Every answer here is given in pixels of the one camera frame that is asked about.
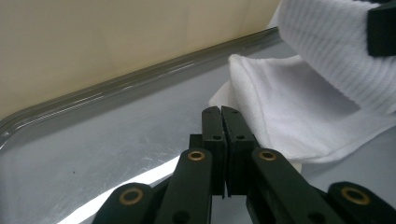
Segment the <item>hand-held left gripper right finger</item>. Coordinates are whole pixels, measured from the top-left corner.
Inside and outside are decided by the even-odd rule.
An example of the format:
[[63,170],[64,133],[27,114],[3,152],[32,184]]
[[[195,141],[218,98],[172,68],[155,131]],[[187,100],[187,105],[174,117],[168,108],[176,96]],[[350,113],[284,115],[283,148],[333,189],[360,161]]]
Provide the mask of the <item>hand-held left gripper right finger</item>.
[[249,188],[248,162],[258,143],[240,111],[223,106],[221,115],[227,139],[227,192],[229,196],[246,195]]

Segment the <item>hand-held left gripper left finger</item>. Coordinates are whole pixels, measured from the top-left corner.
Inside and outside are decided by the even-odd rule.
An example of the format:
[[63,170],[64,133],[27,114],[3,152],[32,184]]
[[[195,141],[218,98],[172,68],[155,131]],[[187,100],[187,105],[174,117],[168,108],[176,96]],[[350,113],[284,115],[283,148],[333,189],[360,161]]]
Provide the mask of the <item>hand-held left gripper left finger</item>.
[[190,135],[189,148],[203,148],[212,154],[212,194],[222,197],[225,196],[225,145],[220,110],[216,106],[208,107],[202,112],[202,132]]

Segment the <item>shiny metal tray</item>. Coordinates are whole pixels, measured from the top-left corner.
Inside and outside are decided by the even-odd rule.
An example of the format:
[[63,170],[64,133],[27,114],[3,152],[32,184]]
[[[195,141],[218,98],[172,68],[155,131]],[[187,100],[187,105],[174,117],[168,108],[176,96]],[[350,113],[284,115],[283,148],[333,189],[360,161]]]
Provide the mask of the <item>shiny metal tray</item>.
[[0,121],[0,224],[91,224],[116,187],[166,177],[200,132],[234,53],[288,58],[292,50],[273,28]]

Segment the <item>white sock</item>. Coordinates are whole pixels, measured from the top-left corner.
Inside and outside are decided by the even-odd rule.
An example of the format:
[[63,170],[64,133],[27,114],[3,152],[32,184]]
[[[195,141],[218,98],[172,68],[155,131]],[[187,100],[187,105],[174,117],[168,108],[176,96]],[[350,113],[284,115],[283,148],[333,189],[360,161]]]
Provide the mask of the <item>white sock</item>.
[[261,147],[288,160],[343,159],[396,126],[396,56],[367,52],[367,21],[377,5],[361,0],[282,0],[287,59],[229,58],[230,81],[210,99],[238,109]]

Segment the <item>cream divided organizer box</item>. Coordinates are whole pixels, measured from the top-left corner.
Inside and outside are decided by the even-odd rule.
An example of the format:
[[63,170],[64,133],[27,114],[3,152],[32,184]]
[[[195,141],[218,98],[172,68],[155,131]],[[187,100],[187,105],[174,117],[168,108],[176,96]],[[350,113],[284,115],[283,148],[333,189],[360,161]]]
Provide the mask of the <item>cream divided organizer box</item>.
[[280,0],[0,0],[0,119],[250,35]]

